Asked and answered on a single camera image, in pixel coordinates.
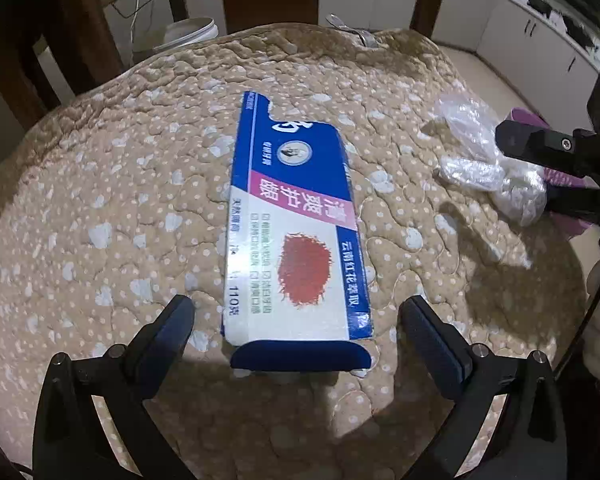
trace transparent plastic wrap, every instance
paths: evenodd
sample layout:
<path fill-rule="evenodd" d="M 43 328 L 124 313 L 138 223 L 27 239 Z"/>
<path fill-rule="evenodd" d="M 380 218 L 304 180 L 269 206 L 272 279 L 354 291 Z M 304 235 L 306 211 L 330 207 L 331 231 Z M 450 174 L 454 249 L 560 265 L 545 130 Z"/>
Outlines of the transparent plastic wrap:
<path fill-rule="evenodd" d="M 521 226 L 535 222 L 546 205 L 541 166 L 503 155 L 495 141 L 500 123 L 483 102 L 460 94 L 443 94 L 438 113 L 460 143 L 459 156 L 444 156 L 440 174 L 458 186 L 487 191 L 496 207 Z"/>

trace toothpaste box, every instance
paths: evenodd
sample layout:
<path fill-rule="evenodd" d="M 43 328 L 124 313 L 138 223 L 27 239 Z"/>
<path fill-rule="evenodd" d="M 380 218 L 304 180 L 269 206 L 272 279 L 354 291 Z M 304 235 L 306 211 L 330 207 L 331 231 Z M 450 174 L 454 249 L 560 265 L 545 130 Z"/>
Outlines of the toothpaste box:
<path fill-rule="evenodd" d="M 251 370 L 370 367 L 372 324 L 346 156 L 336 128 L 273 121 L 246 92 L 231 180 L 222 323 Z"/>

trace screw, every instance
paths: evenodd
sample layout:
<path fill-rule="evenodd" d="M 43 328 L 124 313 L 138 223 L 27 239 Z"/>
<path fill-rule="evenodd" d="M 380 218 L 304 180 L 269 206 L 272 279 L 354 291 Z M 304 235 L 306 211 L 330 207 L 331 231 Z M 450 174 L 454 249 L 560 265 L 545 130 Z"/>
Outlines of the screw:
<path fill-rule="evenodd" d="M 474 355 L 478 357 L 487 357 L 489 355 L 489 348 L 487 345 L 483 345 L 482 343 L 476 343 L 471 347 L 471 351 Z"/>
<path fill-rule="evenodd" d="M 539 363 L 545 363 L 546 362 L 546 355 L 544 354 L 544 352 L 541 352 L 539 350 L 534 350 L 533 357 Z"/>
<path fill-rule="evenodd" d="M 51 358 L 51 364 L 53 365 L 61 365 L 64 362 L 64 358 L 66 354 L 64 352 L 58 352 Z"/>
<path fill-rule="evenodd" d="M 124 345 L 113 345 L 111 348 L 109 348 L 109 350 L 107 350 L 107 355 L 109 357 L 120 357 L 123 353 L 125 353 L 126 350 L 126 346 Z"/>

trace polka dot fabric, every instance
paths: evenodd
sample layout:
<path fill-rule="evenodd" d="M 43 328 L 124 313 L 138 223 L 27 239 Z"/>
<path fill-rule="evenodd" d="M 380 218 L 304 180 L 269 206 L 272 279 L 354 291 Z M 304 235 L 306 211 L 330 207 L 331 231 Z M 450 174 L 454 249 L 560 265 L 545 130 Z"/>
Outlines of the polka dot fabric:
<path fill-rule="evenodd" d="M 433 113 L 469 92 L 414 32 L 272 25 L 153 57 L 59 108 L 0 166 L 0 444 L 30 464 L 58 351 L 128 343 L 176 293 L 196 303 L 184 358 L 147 404 L 200 478 L 400 478 L 450 405 L 396 328 L 423 294 L 471 343 L 559 354 L 584 311 L 580 267 L 542 219 L 519 231 L 486 195 L 437 176 L 457 147 Z M 374 337 L 366 374 L 231 370 L 219 333 L 226 201 L 242 94 L 276 120 L 325 121 L 346 146 Z M 112 448 L 134 468 L 106 406 Z M 493 431 L 497 400 L 465 467 Z"/>

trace pink banner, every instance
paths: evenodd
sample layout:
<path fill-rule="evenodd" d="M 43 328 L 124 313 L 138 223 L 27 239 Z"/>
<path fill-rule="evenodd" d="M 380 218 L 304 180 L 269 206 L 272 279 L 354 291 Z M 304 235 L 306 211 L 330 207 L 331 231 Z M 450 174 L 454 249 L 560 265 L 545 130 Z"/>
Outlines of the pink banner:
<path fill-rule="evenodd" d="M 309 191 L 251 171 L 249 176 L 250 194 L 258 198 L 293 211 L 309 216 L 328 224 L 339 225 L 358 230 L 356 213 L 353 204 L 348 200 Z"/>

